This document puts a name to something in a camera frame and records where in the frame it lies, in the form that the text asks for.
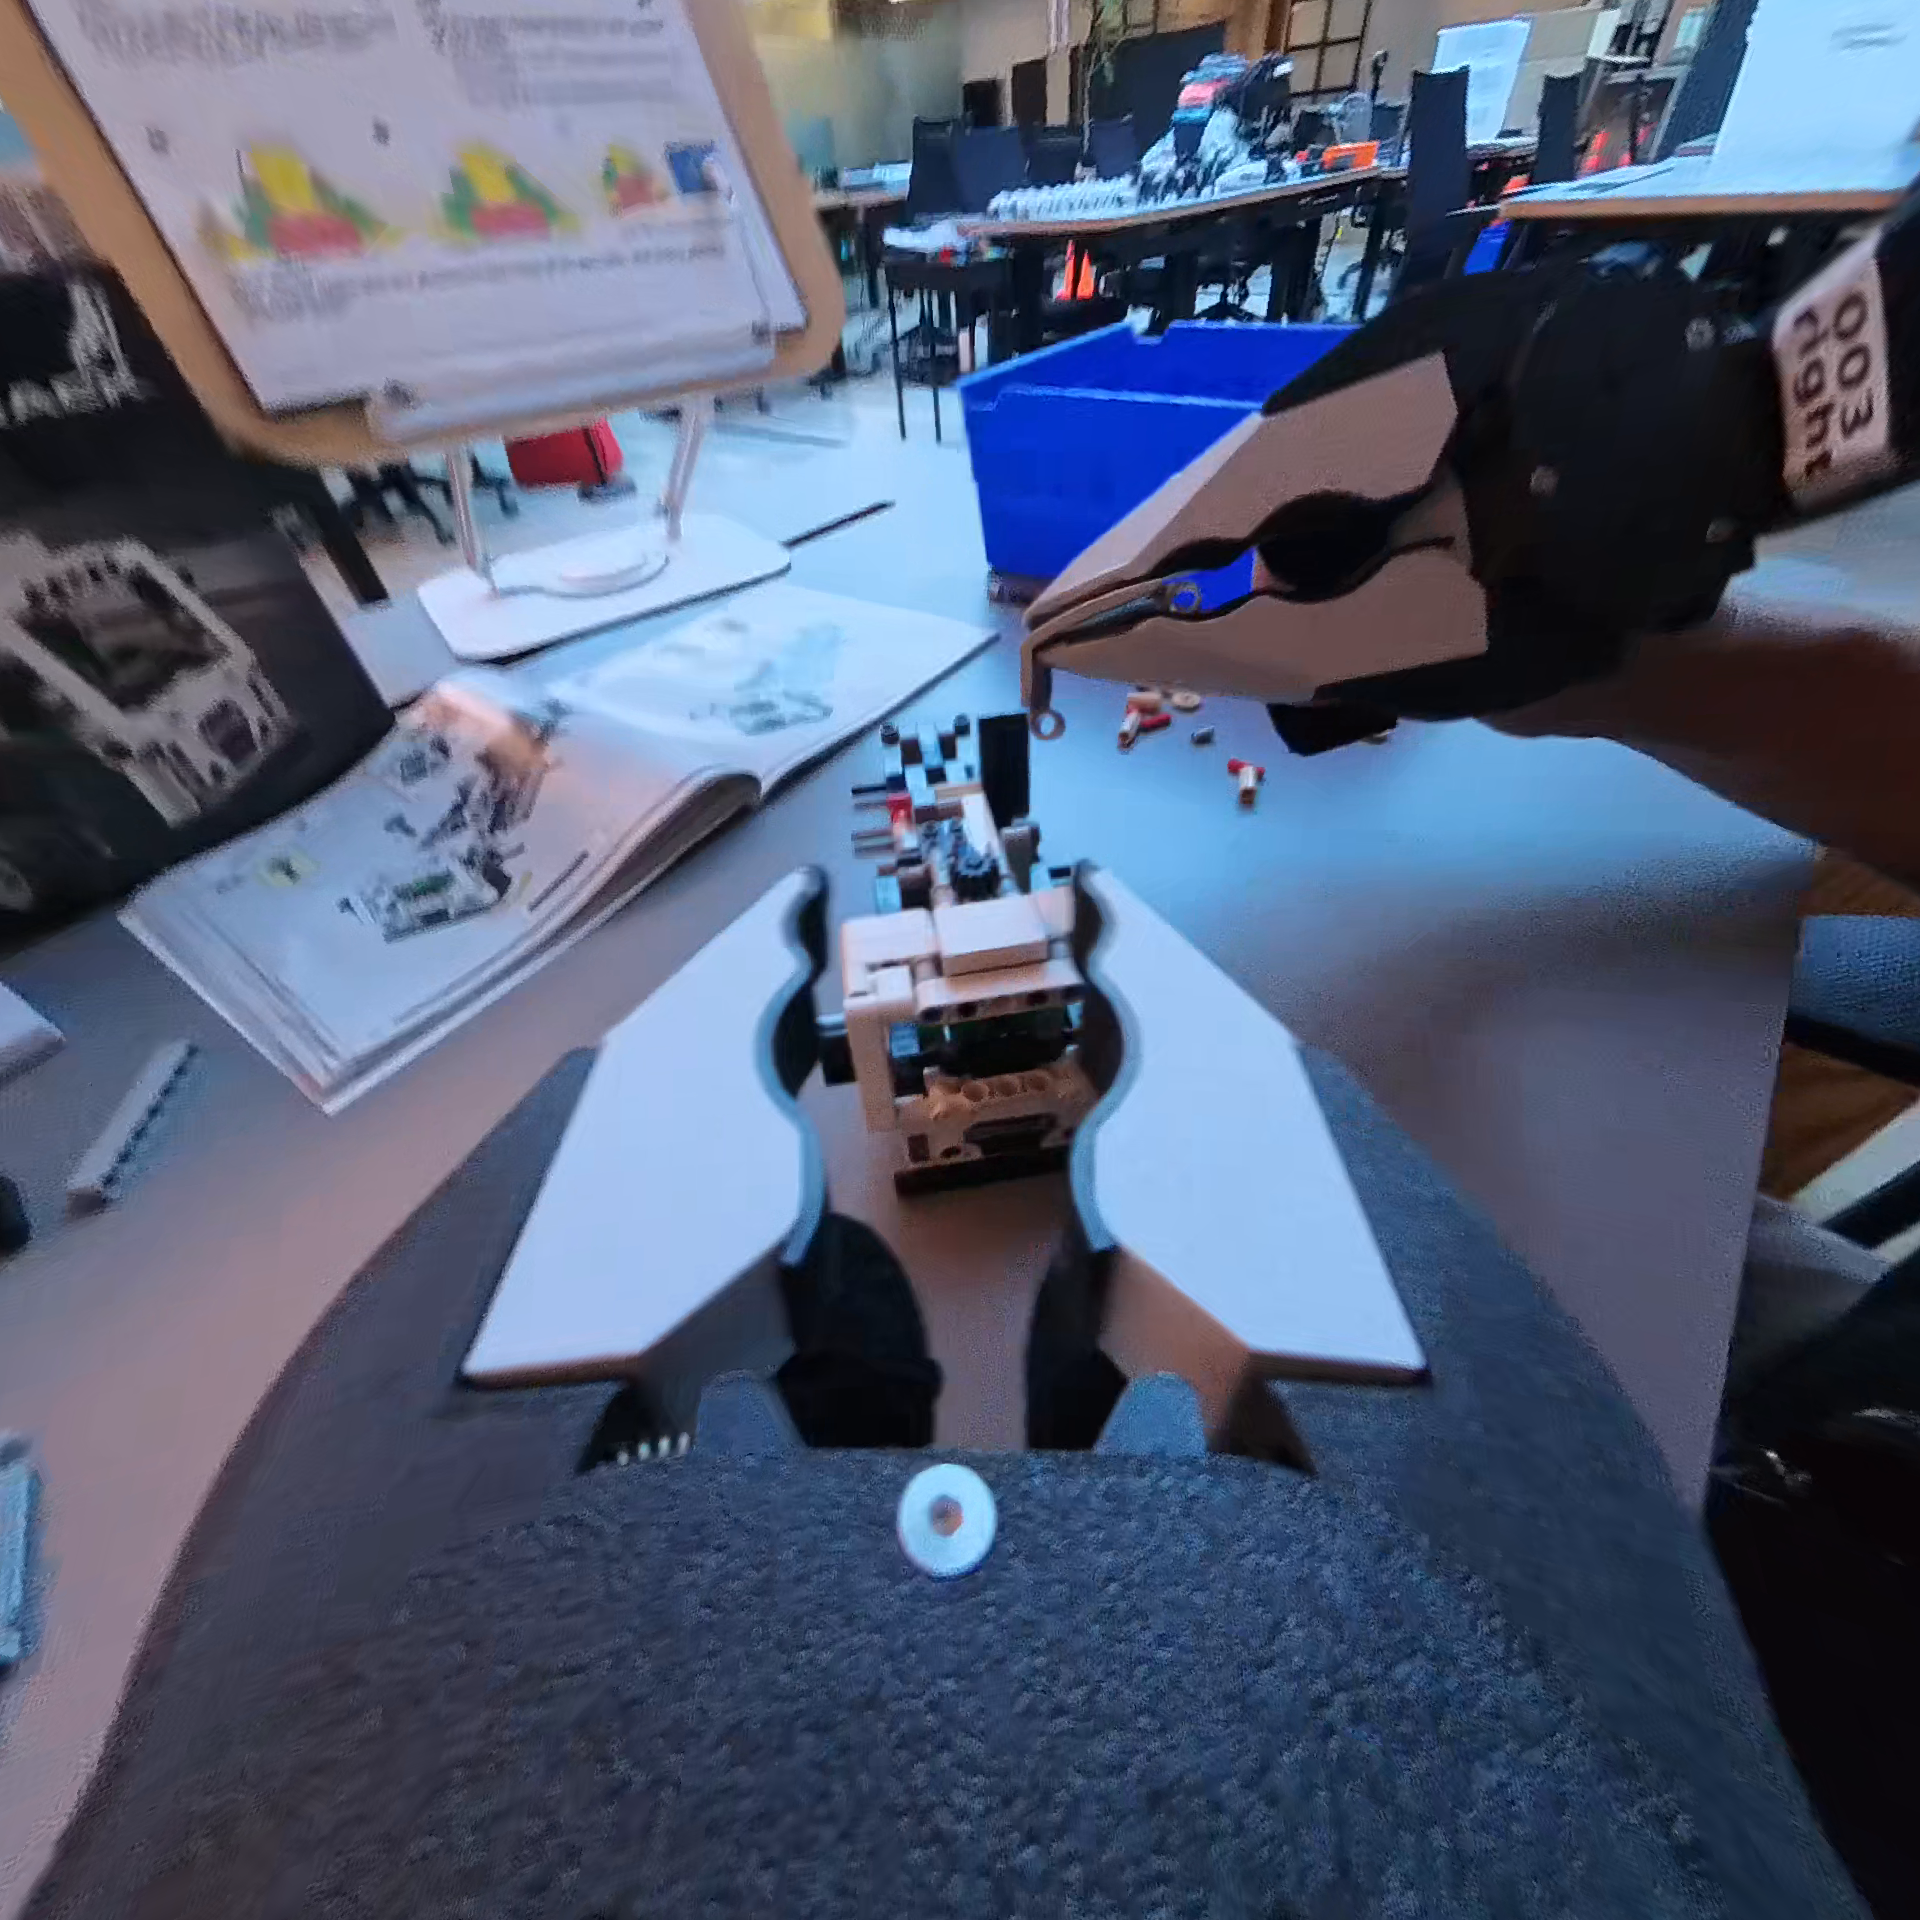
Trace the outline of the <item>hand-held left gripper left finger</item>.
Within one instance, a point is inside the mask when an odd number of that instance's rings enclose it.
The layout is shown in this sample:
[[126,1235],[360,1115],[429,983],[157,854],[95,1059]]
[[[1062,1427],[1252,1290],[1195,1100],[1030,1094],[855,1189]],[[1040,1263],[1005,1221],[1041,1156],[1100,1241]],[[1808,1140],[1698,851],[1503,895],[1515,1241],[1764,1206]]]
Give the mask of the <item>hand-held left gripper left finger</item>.
[[828,877],[796,868],[606,1032],[465,1384],[635,1383],[682,1409],[794,1357],[785,1295],[828,1212],[799,1106],[826,935]]

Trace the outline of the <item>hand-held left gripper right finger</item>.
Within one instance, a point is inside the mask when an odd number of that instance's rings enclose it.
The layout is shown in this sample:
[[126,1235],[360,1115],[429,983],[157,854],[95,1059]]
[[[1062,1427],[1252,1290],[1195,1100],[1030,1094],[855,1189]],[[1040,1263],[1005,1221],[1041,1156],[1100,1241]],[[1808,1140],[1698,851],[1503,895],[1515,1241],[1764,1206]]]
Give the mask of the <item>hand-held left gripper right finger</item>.
[[1427,1384],[1427,1355],[1292,1031],[1132,889],[1072,883],[1095,1092],[1068,1159],[1097,1345],[1179,1381],[1211,1451],[1274,1383]]

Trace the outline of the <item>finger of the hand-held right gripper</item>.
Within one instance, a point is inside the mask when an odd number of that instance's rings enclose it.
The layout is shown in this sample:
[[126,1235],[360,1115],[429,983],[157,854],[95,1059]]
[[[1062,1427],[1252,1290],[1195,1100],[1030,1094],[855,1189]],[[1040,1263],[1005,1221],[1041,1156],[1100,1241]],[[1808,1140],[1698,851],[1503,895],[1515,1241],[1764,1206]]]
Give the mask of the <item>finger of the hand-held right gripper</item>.
[[[1460,411],[1445,361],[1429,353],[1352,386],[1239,419],[1092,540],[1031,603],[1028,639],[1260,633],[1378,587],[1401,564],[1470,569],[1460,484],[1444,478]],[[1178,605],[1195,572],[1302,539],[1355,563],[1328,588],[1276,584],[1220,606]]]
[[[1233,540],[1179,543],[1168,531],[1146,539],[1139,529],[1116,529],[1068,564],[1033,605],[1210,570],[1244,550]],[[1472,570],[1465,531],[1425,531],[1419,540],[1390,547],[1353,588],[1320,601],[1262,588],[1204,606],[1151,648],[1169,669],[1172,686],[1260,705],[1304,705],[1335,684],[1483,653],[1486,594]]]

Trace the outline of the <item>lego truck chassis model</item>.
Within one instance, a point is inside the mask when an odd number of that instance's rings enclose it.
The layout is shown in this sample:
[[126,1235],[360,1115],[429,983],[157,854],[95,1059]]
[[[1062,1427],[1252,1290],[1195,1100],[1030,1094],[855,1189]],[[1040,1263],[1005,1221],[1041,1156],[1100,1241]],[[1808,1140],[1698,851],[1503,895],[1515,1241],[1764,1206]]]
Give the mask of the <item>lego truck chassis model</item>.
[[857,1094],[900,1197],[1059,1173],[1095,1094],[1074,868],[1044,863],[1028,721],[957,715],[876,736],[849,837],[874,909],[838,931],[822,1076]]

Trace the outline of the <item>pile of small lego pins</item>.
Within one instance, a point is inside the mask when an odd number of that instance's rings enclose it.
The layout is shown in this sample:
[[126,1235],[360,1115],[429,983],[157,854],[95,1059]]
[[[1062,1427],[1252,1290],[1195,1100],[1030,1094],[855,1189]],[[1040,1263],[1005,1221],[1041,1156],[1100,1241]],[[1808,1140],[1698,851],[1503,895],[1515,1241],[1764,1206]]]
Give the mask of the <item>pile of small lego pins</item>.
[[[1173,735],[1184,735],[1187,746],[1197,752],[1210,752],[1216,744],[1217,729],[1200,693],[1181,684],[1133,684],[1125,691],[1116,723],[1116,749],[1121,754],[1133,754],[1141,743]],[[1266,767],[1244,754],[1226,756],[1224,767],[1233,784],[1235,805],[1254,809],[1266,781]]]

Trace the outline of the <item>light grey lego beam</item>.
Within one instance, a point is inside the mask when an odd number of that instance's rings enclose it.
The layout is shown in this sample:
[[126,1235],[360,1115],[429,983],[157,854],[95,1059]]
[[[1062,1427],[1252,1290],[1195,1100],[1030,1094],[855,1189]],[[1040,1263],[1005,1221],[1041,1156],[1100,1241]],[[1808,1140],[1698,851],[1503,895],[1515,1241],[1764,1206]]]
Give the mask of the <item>light grey lego beam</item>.
[[64,1210],[71,1219],[112,1206],[151,1147],[156,1128],[192,1071],[197,1046],[190,1041],[159,1045],[133,1073],[126,1092],[80,1153],[64,1183]]

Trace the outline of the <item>black lego set box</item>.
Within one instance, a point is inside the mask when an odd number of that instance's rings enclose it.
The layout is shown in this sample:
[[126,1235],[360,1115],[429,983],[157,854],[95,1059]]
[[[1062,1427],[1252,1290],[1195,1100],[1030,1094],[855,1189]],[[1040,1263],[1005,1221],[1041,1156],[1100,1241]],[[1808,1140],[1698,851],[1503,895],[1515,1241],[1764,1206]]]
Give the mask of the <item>black lego set box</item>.
[[229,444],[118,277],[1,278],[1,933],[249,833],[392,729],[289,532],[386,599],[322,472]]

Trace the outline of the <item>blue plastic bin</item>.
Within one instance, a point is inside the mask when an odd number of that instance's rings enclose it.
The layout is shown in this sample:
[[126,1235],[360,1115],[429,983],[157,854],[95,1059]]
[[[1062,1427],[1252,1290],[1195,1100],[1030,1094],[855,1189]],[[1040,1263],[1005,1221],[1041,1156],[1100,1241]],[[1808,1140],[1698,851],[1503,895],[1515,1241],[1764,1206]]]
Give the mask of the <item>blue plastic bin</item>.
[[1118,323],[957,385],[987,574],[1020,592],[1341,345],[1350,323]]

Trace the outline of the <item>wooden-edged office desk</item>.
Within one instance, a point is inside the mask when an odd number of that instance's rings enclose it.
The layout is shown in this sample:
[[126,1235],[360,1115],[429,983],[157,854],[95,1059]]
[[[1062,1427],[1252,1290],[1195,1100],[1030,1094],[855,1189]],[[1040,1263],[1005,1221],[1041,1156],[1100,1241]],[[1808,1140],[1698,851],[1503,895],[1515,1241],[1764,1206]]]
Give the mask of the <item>wooden-edged office desk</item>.
[[1530,187],[1505,198],[1512,225],[1678,222],[1881,215],[1917,178],[1917,147],[1869,155],[1816,153],[1731,159],[1678,155],[1618,166],[1565,182]]

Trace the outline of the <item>long cluttered work desk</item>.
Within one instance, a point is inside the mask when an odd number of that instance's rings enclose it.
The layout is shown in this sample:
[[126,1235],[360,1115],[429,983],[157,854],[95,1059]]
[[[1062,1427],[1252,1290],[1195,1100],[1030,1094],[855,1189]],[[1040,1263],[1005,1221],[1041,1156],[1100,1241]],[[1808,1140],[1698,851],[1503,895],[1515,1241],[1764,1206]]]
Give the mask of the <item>long cluttered work desk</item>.
[[1143,310],[1146,330],[1207,318],[1200,293],[1266,277],[1260,308],[1239,321],[1306,325],[1323,306],[1325,253],[1335,225],[1365,213],[1355,317],[1372,299],[1384,234],[1404,215],[1401,166],[1343,166],[1269,182],[1233,197],[1136,204],[1047,219],[959,219],[959,247],[886,250],[878,277],[889,333],[905,345],[898,301],[957,328],[987,325],[987,363],[1001,365],[1121,323]]

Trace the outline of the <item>open instruction booklet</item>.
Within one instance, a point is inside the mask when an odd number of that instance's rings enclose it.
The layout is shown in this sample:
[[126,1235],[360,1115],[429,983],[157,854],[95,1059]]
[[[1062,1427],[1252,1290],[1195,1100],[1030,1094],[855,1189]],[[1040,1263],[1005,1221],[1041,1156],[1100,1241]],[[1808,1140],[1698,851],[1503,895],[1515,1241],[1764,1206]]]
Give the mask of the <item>open instruction booklet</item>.
[[470,666],[118,921],[336,1115],[989,643],[776,582],[584,663]]

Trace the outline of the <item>wooden document holder stand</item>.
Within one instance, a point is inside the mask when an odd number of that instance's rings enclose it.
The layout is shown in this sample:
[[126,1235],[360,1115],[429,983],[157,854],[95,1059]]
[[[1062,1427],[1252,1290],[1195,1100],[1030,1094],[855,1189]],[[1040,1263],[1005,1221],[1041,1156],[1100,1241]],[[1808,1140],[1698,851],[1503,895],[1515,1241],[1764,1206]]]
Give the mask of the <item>wooden document holder stand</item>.
[[[819,253],[804,274],[811,323],[797,341],[778,351],[758,373],[730,381],[611,397],[559,413],[509,413],[504,420],[456,420],[451,429],[402,443],[372,437],[360,409],[322,409],[288,419],[258,414],[238,389],[219,345],[204,325],[190,291],[168,267],[143,226],[137,204],[120,184],[112,155],[92,134],[84,111],[64,88],[28,19],[28,5],[3,5],[3,103],[17,120],[48,180],[75,221],[87,249],[122,282],[159,346],[170,356],[204,413],[233,446],[288,466],[378,468],[416,454],[444,458],[449,513],[462,564],[419,588],[426,617],[460,660],[490,663],[532,654],[548,644],[604,631],[616,623],[668,612],[713,594],[751,587],[787,570],[778,543],[747,532],[734,521],[688,516],[686,496],[708,432],[712,400],[751,392],[768,382],[817,373],[838,346],[845,301],[834,269],[811,190],[782,130],[770,87],[756,56],[744,5],[736,10],[749,42],[756,78],[790,151],[805,197],[809,228]],[[467,456],[477,443],[548,435],[610,420],[624,413],[676,409],[677,443],[657,504],[611,531],[526,548],[491,560],[471,522]]]

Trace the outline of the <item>printed instruction sheet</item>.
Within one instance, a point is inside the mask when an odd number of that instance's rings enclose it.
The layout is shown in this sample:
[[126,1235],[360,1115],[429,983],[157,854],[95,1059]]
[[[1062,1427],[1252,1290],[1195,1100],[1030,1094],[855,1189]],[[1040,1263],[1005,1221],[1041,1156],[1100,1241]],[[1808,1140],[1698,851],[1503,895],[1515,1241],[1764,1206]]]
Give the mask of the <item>printed instruction sheet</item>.
[[725,5],[24,13],[263,419],[403,443],[761,373],[811,325]]

